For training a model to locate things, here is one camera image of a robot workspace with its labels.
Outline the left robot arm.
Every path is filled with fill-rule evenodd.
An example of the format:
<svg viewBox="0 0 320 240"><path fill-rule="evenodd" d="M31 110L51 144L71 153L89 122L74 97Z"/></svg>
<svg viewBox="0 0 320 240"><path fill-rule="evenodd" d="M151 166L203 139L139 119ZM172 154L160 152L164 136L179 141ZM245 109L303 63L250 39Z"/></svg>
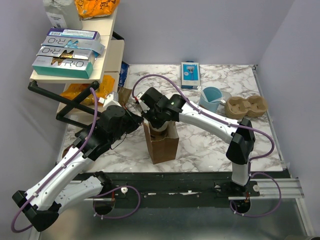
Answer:
<svg viewBox="0 0 320 240"><path fill-rule="evenodd" d="M111 149L123 135L134 132L144 119L119 105L108 106L78 137L62 160L27 191L18 190L13 201L38 232L49 228L68 207L89 197L107 197L112 181L98 171L81 183L65 187L86 167Z"/></svg>

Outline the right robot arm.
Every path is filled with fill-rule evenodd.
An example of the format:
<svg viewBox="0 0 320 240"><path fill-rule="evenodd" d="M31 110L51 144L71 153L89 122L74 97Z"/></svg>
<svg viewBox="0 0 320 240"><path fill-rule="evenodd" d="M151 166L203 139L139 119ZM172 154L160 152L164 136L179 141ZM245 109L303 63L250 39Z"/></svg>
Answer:
<svg viewBox="0 0 320 240"><path fill-rule="evenodd" d="M226 157L232 162L230 191L236 196L247 192L249 158L256 140L250 120L244 118L238 123L188 102L180 94L167 98L153 87L139 93L135 99L141 115L158 132L169 121L181 122L201 128L229 144Z"/></svg>

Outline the brown paper bag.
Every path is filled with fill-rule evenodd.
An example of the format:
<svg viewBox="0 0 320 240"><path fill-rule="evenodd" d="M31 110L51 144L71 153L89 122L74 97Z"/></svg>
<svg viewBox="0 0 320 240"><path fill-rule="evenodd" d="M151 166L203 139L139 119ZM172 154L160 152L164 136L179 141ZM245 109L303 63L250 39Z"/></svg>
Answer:
<svg viewBox="0 0 320 240"><path fill-rule="evenodd" d="M174 121L169 121L163 131L155 131L145 120L143 130L148 153L154 165L176 159L179 135Z"/></svg>

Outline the white plastic cup lid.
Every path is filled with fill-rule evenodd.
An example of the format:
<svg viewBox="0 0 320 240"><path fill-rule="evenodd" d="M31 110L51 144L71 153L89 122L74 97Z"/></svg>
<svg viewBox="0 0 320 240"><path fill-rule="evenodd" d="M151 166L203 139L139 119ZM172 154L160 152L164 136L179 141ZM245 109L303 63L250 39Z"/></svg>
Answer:
<svg viewBox="0 0 320 240"><path fill-rule="evenodd" d="M163 132L163 131L165 131L166 129L167 129L167 127L168 127L168 122L167 121L165 121L164 122L164 124L162 125L162 126L157 126L157 127L155 127L155 126L153 126L151 123L149 124L149 127L153 130L153 131L155 131L155 132Z"/></svg>

